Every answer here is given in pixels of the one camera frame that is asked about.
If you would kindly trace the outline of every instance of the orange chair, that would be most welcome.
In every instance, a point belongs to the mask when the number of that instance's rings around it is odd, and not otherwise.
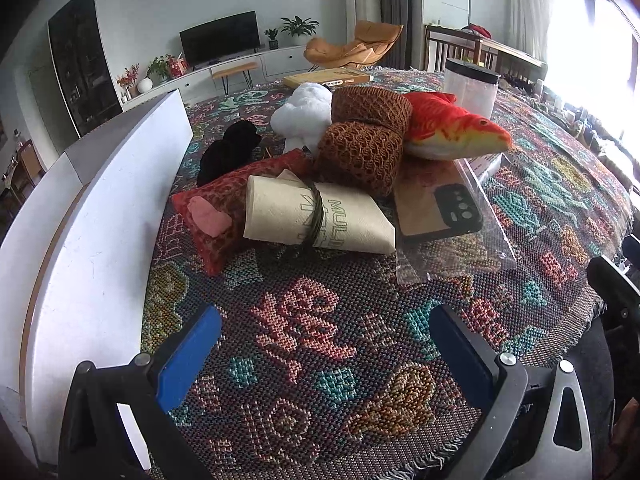
[[[305,58],[314,68],[360,68],[377,63],[394,46],[402,25],[357,22],[355,40],[343,46],[313,38],[306,44]]]

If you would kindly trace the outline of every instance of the paper towel roll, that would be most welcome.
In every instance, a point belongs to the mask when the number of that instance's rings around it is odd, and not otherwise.
[[[324,223],[314,247],[391,254],[396,234],[374,200],[364,191],[316,184],[324,206]],[[250,176],[246,190],[244,237],[286,245],[301,244],[311,225],[312,191],[290,175]]]

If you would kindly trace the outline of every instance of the white fluffy toy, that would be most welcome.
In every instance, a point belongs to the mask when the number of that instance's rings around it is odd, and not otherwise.
[[[271,117],[273,131],[287,140],[284,151],[308,147],[314,155],[322,134],[331,126],[332,93],[318,83],[302,83]]]

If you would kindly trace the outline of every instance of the black cabinet door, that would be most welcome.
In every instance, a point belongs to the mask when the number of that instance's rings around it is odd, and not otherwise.
[[[122,112],[104,58],[94,0],[71,0],[49,20],[60,89],[84,136]]]

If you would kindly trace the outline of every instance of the white vase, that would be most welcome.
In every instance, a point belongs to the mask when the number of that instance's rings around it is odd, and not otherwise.
[[[295,46],[305,46],[308,41],[311,39],[310,36],[307,36],[306,34],[302,34],[302,35],[298,35],[298,34],[294,34],[291,39],[293,40],[293,44]]]
[[[138,83],[138,91],[143,94],[145,92],[149,92],[154,86],[154,82],[151,81],[148,77],[145,77],[142,81]]]

